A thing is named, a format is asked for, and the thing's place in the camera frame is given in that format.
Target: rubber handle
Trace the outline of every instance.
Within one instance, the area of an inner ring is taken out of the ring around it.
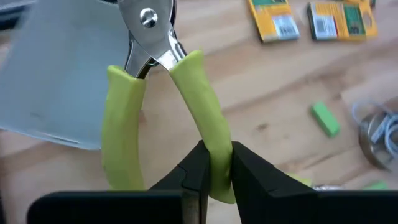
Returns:
[[[196,50],[187,55],[170,71],[170,75],[210,153],[210,197],[224,203],[235,203],[230,176],[231,133],[203,69],[203,52]]]
[[[139,112],[146,81],[108,67],[109,90],[101,136],[106,177],[113,190],[144,190],[138,156]]]

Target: wood grain surface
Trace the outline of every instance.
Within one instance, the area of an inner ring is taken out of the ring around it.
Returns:
[[[361,43],[313,42],[307,3],[290,0],[301,33],[297,41],[261,44],[246,0],[179,0],[175,28],[188,52],[206,53],[206,71],[235,141],[315,184],[361,189],[383,180],[398,189],[394,174],[377,170],[363,156],[349,113],[356,100],[382,103],[398,94],[398,0],[377,1],[379,36]],[[8,37],[1,37],[0,60],[8,46]],[[200,135],[167,72],[157,67],[148,79],[139,144],[150,187],[188,154]],[[341,124],[333,139],[308,112],[319,100]],[[29,205],[46,193],[109,187],[101,152],[7,131],[0,132],[0,166],[9,223],[24,223]],[[208,223],[240,223],[236,205],[210,200]]]

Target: cable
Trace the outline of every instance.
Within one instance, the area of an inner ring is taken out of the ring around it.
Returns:
[[[392,140],[392,135],[395,132],[398,132],[398,114],[394,113],[391,109],[388,107],[377,103],[375,101],[371,100],[366,100],[366,101],[357,101],[353,104],[353,107],[351,109],[351,115],[355,122],[358,124],[358,126],[363,127],[366,125],[365,128],[367,128],[367,124],[364,124],[362,121],[358,119],[356,116],[356,110],[358,109],[359,106],[365,105],[365,104],[370,104],[373,105],[377,108],[380,108],[383,112],[385,112],[389,116],[389,120],[387,124],[383,127],[383,132],[384,132],[384,145],[386,146],[387,151],[392,155],[394,158],[398,157],[398,145]]]

